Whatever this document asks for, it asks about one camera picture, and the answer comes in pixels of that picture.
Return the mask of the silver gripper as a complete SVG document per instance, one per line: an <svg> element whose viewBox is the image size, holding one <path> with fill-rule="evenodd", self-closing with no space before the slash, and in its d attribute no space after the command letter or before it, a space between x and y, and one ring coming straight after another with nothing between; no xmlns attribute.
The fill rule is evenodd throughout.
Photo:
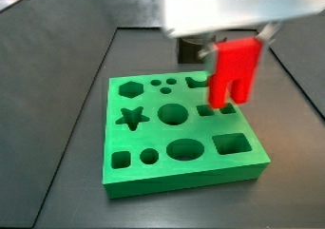
<svg viewBox="0 0 325 229"><path fill-rule="evenodd" d="M162 0L161 10L162 30L170 38L268 23L257 35L265 46L282 26L276 21L318 14L325 10L325 0ZM215 43L203 46L198 58L205 70L214 72Z"/></svg>

